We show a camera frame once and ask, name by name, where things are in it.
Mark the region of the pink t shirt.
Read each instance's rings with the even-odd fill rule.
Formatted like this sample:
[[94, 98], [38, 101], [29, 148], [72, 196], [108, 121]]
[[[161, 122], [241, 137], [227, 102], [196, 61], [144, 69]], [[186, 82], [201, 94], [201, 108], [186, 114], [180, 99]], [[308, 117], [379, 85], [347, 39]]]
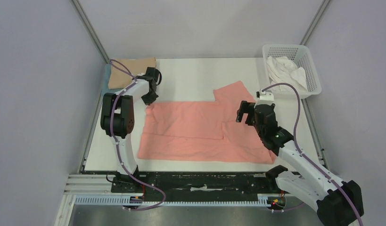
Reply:
[[273, 164], [255, 129], [236, 122], [254, 98], [241, 81], [214, 90], [214, 101], [158, 102], [146, 108], [138, 157], [146, 160]]

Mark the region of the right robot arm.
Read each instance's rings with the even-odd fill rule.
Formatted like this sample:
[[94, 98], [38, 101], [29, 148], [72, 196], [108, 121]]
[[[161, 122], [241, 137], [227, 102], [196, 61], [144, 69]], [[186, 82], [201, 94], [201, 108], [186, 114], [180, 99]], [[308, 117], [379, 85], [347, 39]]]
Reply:
[[325, 226], [347, 226], [354, 221], [363, 224], [363, 200], [360, 186], [345, 182], [324, 166], [315, 163], [297, 146], [294, 136], [278, 125], [275, 104], [242, 101], [237, 122], [247, 114], [245, 123], [254, 126], [262, 144], [290, 164], [298, 174], [278, 165], [266, 172], [265, 186], [271, 192], [288, 192], [311, 207]]

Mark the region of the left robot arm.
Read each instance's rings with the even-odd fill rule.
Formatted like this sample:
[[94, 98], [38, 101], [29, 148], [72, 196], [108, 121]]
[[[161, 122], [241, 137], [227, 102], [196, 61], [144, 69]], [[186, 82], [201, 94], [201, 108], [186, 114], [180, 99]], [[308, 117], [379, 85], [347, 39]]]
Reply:
[[145, 74], [132, 77], [131, 84], [116, 93], [103, 96], [100, 126], [109, 136], [117, 156], [117, 171], [113, 187], [129, 192], [139, 190], [141, 180], [137, 177], [138, 166], [133, 154], [131, 133], [135, 125], [134, 104], [142, 100], [145, 105], [156, 101], [157, 86], [162, 81], [161, 72], [148, 67]]

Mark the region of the beige folded t shirt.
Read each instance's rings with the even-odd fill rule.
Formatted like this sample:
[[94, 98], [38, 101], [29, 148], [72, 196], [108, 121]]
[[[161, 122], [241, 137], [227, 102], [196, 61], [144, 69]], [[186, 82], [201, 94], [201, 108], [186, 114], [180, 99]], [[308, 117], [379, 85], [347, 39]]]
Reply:
[[111, 74], [109, 77], [109, 89], [123, 89], [132, 83], [134, 77], [143, 75], [148, 67], [156, 68], [156, 58], [142, 59], [111, 59]]

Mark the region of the blue folded t shirt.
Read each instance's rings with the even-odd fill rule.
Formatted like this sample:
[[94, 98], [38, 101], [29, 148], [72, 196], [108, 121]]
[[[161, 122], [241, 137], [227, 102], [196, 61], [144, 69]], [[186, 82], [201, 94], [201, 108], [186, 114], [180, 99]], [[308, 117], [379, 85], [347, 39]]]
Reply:
[[105, 65], [105, 71], [104, 71], [104, 79], [102, 82], [102, 89], [101, 89], [101, 96], [103, 97], [106, 93], [116, 93], [122, 89], [110, 89], [108, 87], [109, 79], [111, 75], [111, 65], [106, 64]]

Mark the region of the white t shirt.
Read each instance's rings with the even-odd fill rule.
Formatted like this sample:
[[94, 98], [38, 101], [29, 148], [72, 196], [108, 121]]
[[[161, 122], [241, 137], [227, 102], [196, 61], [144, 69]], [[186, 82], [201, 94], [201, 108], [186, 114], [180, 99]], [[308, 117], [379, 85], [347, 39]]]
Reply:
[[288, 83], [299, 92], [308, 92], [305, 69], [298, 67], [287, 56], [269, 56], [266, 64], [271, 84]]

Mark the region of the white plastic laundry basket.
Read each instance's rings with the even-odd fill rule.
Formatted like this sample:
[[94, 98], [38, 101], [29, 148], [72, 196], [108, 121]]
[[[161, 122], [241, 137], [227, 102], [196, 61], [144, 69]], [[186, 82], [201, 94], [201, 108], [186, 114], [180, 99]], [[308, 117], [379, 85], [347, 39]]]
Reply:
[[261, 86], [288, 83], [306, 99], [321, 92], [320, 80], [309, 49], [304, 45], [265, 44], [262, 47], [265, 75]]

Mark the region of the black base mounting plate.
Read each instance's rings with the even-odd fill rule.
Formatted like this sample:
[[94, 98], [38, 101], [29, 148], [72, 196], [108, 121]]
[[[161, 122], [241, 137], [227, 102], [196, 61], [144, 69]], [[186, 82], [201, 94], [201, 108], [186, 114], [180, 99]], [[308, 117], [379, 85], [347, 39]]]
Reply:
[[255, 201], [258, 194], [279, 196], [281, 190], [264, 172], [149, 172], [112, 180], [112, 193], [142, 195], [144, 201], [240, 202]]

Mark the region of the aluminium frame rail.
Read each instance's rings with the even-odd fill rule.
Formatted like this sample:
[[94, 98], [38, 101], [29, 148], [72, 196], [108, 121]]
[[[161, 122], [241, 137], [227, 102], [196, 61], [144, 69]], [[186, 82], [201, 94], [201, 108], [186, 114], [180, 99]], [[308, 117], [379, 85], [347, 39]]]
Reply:
[[69, 176], [66, 183], [67, 191], [77, 191], [82, 193], [111, 193], [112, 180], [114, 175], [81, 174]]

